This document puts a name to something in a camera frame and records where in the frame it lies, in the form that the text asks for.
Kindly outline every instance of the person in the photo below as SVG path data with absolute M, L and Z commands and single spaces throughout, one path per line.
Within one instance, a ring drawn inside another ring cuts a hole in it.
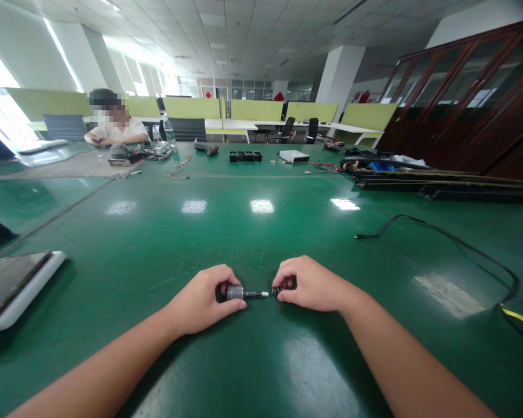
M 296 288 L 293 285 L 296 276 Z M 219 303 L 240 284 L 222 264 L 200 271 L 157 313 L 102 348 L 75 369 L 14 410 L 10 417 L 112 417 L 145 372 L 175 340 L 199 333 L 246 308 L 233 299 Z M 338 311 L 349 326 L 384 397 L 400 417 L 493 417 L 493 412 L 434 358 L 372 297 L 301 256 L 283 261 L 273 287 L 284 286 L 281 302 Z
M 84 136 L 91 145 L 106 148 L 117 143 L 130 145 L 149 141 L 144 124 L 128 114 L 112 90 L 93 90 L 89 94 L 89 103 L 99 113 L 98 126 Z

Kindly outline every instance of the person's left hand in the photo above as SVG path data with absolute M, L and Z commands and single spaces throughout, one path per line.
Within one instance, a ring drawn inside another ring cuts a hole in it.
M 239 285 L 240 281 L 228 265 L 220 264 L 201 270 L 161 313 L 177 336 L 203 331 L 228 315 L 246 308 L 246 302 L 242 299 L 217 302 L 217 287 L 225 296 L 229 284 Z

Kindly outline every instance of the white shirt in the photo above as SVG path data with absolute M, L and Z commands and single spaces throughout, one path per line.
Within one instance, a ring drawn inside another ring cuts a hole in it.
M 139 134 L 149 135 L 143 123 L 132 117 L 130 117 L 130 122 L 128 123 L 127 128 L 123 131 L 119 127 L 115 126 L 102 126 L 93 128 L 89 133 L 96 136 L 101 136 L 103 138 L 110 138 L 113 140 L 123 140 L 125 138 L 129 138 L 131 136 Z M 85 137 L 85 140 L 91 145 L 94 145 L 93 142 L 90 139 L 88 139 L 87 136 Z

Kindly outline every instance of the forearm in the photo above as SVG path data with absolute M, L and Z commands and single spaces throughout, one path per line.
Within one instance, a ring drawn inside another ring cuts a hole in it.
M 147 134 L 138 134 L 138 135 L 129 136 L 128 138 L 121 139 L 120 143 L 131 144 L 131 143 L 145 142 L 148 140 L 149 140 L 149 136 Z
M 494 416 L 375 300 L 350 292 L 340 312 L 396 418 Z
M 39 392 L 10 417 L 112 417 L 178 337 L 160 311 Z

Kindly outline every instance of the black hair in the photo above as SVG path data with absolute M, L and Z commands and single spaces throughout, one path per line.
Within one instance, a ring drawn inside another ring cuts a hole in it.
M 101 110 L 109 110 L 122 104 L 118 94 L 109 89 L 95 89 L 89 93 L 89 104 Z

